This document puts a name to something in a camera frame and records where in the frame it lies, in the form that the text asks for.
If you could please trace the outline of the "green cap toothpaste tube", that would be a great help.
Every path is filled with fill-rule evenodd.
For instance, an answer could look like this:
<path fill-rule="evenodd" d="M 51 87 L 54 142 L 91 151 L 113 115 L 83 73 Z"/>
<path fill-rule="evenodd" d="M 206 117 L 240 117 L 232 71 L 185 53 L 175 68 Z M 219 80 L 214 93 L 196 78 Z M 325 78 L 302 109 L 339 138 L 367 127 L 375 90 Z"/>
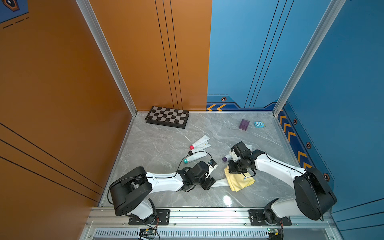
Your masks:
<path fill-rule="evenodd" d="M 190 163 L 190 162 L 193 162 L 193 161 L 196 161 L 198 159 L 201 159 L 205 156 L 207 156 L 208 153 L 207 152 L 196 152 L 196 153 L 193 153 L 191 156 L 188 156 L 184 159 L 184 163 L 187 164 L 187 163 Z"/>

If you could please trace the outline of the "yellow microfibre cloth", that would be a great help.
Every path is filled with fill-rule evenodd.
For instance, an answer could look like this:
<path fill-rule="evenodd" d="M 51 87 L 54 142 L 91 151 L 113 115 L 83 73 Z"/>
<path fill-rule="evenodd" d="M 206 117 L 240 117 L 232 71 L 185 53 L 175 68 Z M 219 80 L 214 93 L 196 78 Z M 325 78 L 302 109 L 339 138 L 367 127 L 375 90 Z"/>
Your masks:
<path fill-rule="evenodd" d="M 249 174 L 246 174 L 245 176 L 243 174 L 231 174 L 229 172 L 229 167 L 226 167 L 224 172 L 229 187 L 233 192 L 243 190 L 244 188 L 249 187 L 255 183 L 255 179 Z"/>

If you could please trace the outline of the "black cap toothpaste tube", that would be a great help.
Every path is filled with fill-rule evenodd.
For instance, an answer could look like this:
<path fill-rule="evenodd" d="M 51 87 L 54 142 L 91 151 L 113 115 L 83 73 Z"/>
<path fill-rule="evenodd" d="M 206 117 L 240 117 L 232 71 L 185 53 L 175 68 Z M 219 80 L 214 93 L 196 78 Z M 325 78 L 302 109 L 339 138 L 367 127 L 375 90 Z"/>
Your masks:
<path fill-rule="evenodd" d="M 208 142 L 205 142 L 204 144 L 201 144 L 200 146 L 196 147 L 195 149 L 190 150 L 188 152 L 188 154 L 189 154 L 189 156 L 191 156 L 193 153 L 203 151 L 203 150 L 209 148 L 210 146 L 211 145 Z"/>

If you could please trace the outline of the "purple cap toothpaste tube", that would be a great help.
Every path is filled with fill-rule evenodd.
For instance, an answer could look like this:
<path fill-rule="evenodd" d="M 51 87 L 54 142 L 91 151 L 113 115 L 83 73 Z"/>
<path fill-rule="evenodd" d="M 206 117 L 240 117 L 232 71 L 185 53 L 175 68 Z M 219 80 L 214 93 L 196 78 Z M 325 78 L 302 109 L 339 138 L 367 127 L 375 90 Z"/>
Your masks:
<path fill-rule="evenodd" d="M 227 187 L 227 186 L 229 186 L 228 180 L 227 180 L 227 179 L 221 179 L 221 180 L 217 180 L 217 181 L 211 186 L 211 188 Z"/>

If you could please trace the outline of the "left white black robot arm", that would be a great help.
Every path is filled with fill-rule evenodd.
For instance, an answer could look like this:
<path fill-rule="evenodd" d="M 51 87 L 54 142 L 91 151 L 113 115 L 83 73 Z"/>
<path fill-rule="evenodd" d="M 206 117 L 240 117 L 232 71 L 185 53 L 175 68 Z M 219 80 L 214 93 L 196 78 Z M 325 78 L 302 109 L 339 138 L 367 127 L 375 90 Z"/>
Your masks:
<path fill-rule="evenodd" d="M 136 167 L 109 186 L 115 215 L 133 216 L 141 224 L 150 225 L 159 214 L 148 198 L 149 194 L 166 191 L 188 193 L 196 186 L 209 190 L 216 183 L 211 177 L 216 167 L 214 160 L 200 161 L 192 168 L 186 167 L 170 174 L 154 174 L 145 171 L 144 167 Z"/>

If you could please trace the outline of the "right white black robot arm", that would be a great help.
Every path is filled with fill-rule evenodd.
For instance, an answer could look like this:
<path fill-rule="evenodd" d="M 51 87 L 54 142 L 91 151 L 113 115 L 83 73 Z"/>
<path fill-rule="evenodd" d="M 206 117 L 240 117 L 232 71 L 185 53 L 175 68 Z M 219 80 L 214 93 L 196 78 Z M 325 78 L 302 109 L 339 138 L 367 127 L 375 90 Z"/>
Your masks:
<path fill-rule="evenodd" d="M 316 168 L 299 168 L 270 157 L 262 150 L 251 151 L 243 142 L 230 150 L 230 174 L 245 175 L 248 170 L 265 172 L 295 191 L 295 198 L 269 202 L 264 209 L 262 219 L 267 225 L 279 225 L 285 217 L 304 215 L 310 220 L 320 220 L 323 214 L 337 203 L 323 174 Z"/>

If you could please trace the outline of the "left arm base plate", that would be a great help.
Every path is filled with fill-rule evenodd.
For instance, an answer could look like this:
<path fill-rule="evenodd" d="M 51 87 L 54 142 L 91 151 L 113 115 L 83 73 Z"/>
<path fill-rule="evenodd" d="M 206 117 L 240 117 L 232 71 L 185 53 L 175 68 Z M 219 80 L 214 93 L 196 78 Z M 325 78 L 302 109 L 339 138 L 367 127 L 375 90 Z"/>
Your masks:
<path fill-rule="evenodd" d="M 170 209 L 155 209 L 154 212 L 146 218 L 141 219 L 138 215 L 130 214 L 130 226 L 167 226 L 170 220 Z"/>

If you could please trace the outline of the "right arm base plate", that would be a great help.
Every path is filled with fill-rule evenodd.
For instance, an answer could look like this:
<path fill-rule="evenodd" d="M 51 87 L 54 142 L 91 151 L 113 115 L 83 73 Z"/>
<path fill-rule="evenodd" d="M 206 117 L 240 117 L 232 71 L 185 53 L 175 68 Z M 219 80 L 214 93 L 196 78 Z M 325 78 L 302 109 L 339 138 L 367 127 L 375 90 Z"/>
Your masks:
<path fill-rule="evenodd" d="M 278 218 L 270 210 L 248 210 L 249 218 L 252 226 L 291 226 L 292 222 L 289 217 Z"/>

